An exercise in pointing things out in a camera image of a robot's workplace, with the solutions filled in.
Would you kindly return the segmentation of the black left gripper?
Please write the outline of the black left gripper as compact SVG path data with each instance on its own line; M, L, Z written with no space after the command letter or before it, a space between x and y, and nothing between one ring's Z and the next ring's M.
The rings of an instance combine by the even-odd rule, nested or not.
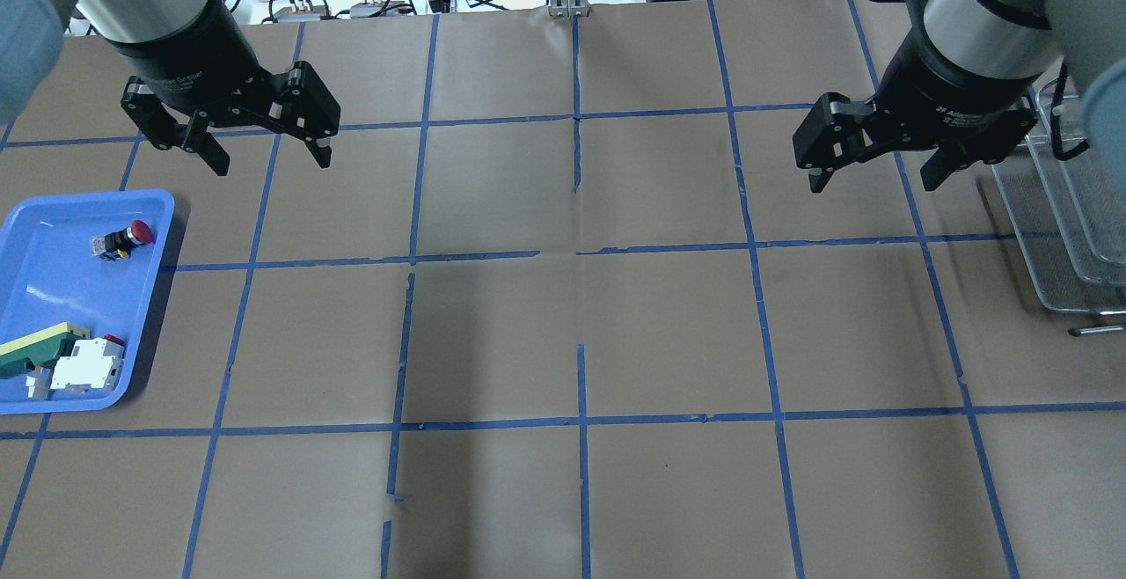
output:
M133 75L120 109L150 143L182 143L217 177L230 169L214 128L257 127L304 142L318 167L333 161L341 106L304 59L271 71L233 18L197 18L164 38L116 43Z

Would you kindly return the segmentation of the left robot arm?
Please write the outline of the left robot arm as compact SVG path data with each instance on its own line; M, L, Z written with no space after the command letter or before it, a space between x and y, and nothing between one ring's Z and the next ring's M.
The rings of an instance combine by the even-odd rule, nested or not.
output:
M62 52L74 12L132 66L120 109L158 150L229 171L213 128L258 127L302 141L331 163L341 107L309 62L271 74L223 0L3 0L3 123L32 101Z

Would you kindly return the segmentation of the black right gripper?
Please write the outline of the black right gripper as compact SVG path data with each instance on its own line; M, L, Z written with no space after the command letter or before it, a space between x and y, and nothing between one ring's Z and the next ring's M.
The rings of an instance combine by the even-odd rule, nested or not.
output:
M932 155L920 169L924 191L972 164L1006 161L1036 125L1020 99L1039 77L982 77L954 65L919 38L906 38L875 93L852 100L821 93L793 132L793 161L820 194L834 172L893 151Z

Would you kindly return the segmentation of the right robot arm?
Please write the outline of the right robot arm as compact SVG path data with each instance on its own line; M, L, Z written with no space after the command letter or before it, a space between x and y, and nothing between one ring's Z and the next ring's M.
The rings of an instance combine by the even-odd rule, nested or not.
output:
M926 0L869 100L822 93L793 133L821 193L848 164L931 150L924 189L1003 161L1035 124L1018 98L1061 59L1081 97L1085 139L1123 182L1123 0Z

